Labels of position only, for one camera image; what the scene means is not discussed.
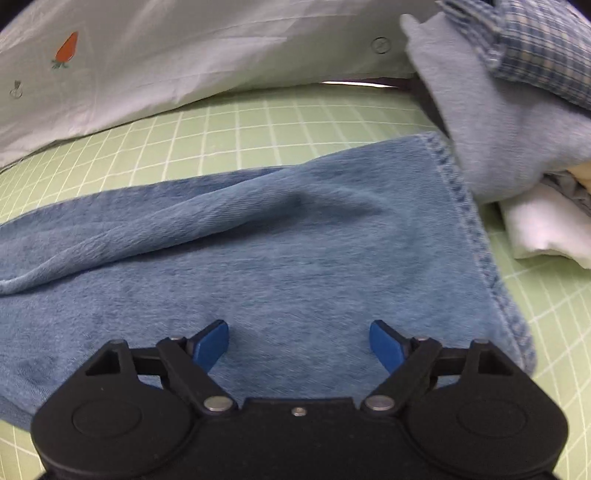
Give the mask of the blue plaid shirt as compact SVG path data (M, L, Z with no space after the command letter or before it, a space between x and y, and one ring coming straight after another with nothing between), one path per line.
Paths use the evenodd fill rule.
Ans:
M590 108L590 21L567 1L443 1L495 77Z

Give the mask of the blue denim jeans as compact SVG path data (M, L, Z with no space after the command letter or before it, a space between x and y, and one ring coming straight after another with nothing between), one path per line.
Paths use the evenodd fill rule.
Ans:
M386 377L369 328L448 347L533 337L446 141L422 133L310 162L105 191L1 228L1 417L27 429L111 339L228 322L213 378L245 397L361 399Z

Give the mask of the grey folded sweater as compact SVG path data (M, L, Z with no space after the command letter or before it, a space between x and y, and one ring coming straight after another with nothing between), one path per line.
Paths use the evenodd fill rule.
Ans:
M547 172L589 161L589 112L494 78L442 13L425 22L405 14L400 23L408 57L479 203L512 198Z

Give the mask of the white folded garment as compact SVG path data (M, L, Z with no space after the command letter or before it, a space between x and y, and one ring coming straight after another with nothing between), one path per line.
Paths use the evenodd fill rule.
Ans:
M590 268L590 164L543 175L500 209L513 256L562 256Z

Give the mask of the grey printed carrot sheet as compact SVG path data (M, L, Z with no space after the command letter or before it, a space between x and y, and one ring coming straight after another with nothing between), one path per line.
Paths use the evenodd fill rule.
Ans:
M433 1L34 1L1 32L1 162L228 91L413 73Z

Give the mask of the green grid cutting mat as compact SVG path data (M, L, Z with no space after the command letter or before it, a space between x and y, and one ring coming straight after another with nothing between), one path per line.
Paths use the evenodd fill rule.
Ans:
M317 86L219 96L47 148L3 170L1 217L103 190L301 163L432 128L396 89ZM481 217L504 281L527 318L538 384L563 408L563 479L590 475L590 274L556 256L517 260L499 209Z

